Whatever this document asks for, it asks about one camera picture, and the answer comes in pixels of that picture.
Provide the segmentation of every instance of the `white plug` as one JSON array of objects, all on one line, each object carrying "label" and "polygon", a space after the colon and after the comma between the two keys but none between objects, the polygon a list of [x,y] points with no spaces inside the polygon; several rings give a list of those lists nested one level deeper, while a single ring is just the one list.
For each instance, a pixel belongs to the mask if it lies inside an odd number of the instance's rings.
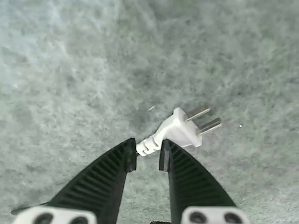
[{"label": "white plug", "polygon": [[136,145],[141,156],[147,156],[161,149],[164,139],[169,139],[180,147],[202,145],[202,134],[221,126],[219,118],[197,127],[194,119],[210,111],[210,108],[196,109],[191,113],[184,112],[180,107],[174,109],[173,114],[167,118],[156,133]]}]

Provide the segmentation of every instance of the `plug prong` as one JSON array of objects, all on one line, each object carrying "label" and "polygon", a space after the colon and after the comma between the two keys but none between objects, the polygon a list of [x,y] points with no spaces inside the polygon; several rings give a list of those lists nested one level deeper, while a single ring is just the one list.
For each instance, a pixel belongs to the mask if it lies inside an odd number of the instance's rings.
[{"label": "plug prong", "polygon": [[197,108],[194,111],[187,113],[186,121],[199,118],[200,116],[204,115],[205,113],[208,113],[209,111],[210,111],[210,108]]},{"label": "plug prong", "polygon": [[221,126],[221,119],[220,118],[216,118],[206,124],[204,124],[203,126],[200,126],[198,129],[198,135],[202,135],[205,134],[207,132],[210,132],[218,127]]}]

